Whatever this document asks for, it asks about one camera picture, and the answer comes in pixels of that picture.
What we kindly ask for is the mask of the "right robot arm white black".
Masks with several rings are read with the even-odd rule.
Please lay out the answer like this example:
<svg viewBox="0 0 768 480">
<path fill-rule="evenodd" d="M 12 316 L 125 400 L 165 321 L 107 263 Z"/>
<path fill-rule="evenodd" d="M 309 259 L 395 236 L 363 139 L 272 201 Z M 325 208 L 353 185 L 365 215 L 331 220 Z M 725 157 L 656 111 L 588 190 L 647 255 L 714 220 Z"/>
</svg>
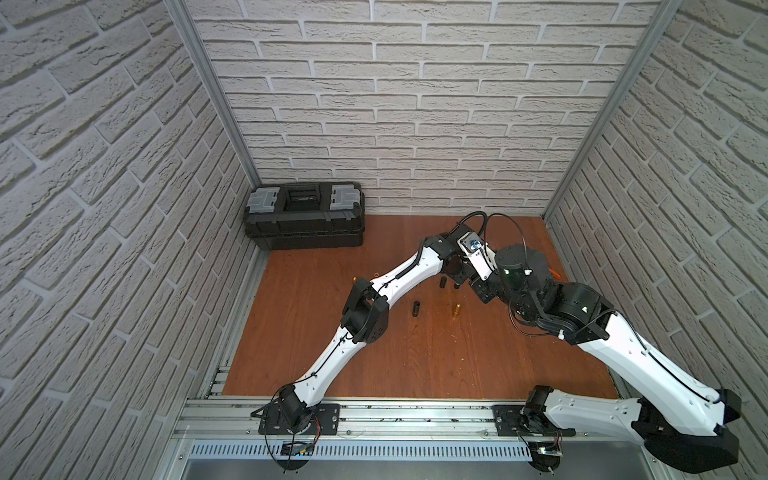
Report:
<svg viewBox="0 0 768 480">
<path fill-rule="evenodd" d="M 741 415 L 734 391 L 711 388 L 678 367 L 593 288 L 555 280 L 543 253 L 521 244 L 491 253 L 478 239 L 463 253 L 473 287 L 504 301 L 512 319 L 579 347 L 639 394 L 607 400 L 538 385 L 520 410 L 520 429 L 611 435 L 641 443 L 658 460 L 692 474 L 737 463 L 739 440 L 727 428 Z"/>
</svg>

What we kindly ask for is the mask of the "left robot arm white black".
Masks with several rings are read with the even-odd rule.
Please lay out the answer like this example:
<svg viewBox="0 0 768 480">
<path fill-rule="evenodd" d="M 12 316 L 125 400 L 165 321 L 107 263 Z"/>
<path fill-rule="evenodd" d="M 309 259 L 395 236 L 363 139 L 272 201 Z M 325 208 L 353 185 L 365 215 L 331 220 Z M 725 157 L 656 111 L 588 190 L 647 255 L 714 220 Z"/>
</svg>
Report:
<svg viewBox="0 0 768 480">
<path fill-rule="evenodd" d="M 275 413 L 266 407 L 258 410 L 263 420 L 273 420 L 292 434 L 318 425 L 317 405 L 329 386 L 359 350 L 384 334 L 390 308 L 424 280 L 442 274 L 456 286 L 469 284 L 484 303 L 494 299 L 494 252 L 482 237 L 488 222 L 487 213 L 474 211 L 449 232 L 423 238 L 417 252 L 390 272 L 355 281 L 331 342 L 307 372 L 277 390 L 269 402 Z"/>
</svg>

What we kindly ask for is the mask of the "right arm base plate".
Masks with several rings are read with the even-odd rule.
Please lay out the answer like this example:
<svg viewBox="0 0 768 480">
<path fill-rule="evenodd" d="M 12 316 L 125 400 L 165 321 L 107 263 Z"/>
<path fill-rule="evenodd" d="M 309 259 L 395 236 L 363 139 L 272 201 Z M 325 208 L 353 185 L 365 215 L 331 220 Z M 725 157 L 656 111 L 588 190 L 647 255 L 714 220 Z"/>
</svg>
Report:
<svg viewBox="0 0 768 480">
<path fill-rule="evenodd" d="M 543 413 L 522 404 L 501 404 L 491 407 L 499 437 L 544 436 L 574 437 L 573 428 L 555 426 Z"/>
</svg>

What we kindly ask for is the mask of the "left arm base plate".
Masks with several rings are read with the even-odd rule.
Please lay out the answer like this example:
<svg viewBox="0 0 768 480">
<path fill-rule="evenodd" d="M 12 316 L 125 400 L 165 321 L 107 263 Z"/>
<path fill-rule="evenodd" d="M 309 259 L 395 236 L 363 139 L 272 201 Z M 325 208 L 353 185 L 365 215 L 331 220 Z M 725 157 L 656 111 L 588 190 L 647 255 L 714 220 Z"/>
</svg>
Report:
<svg viewBox="0 0 768 480">
<path fill-rule="evenodd" d="M 298 415 L 287 415 L 276 401 L 272 401 L 262 410 L 253 411 L 251 417 L 260 419 L 260 435 L 334 436 L 338 432 L 340 408 L 337 403 L 320 403 Z"/>
</svg>

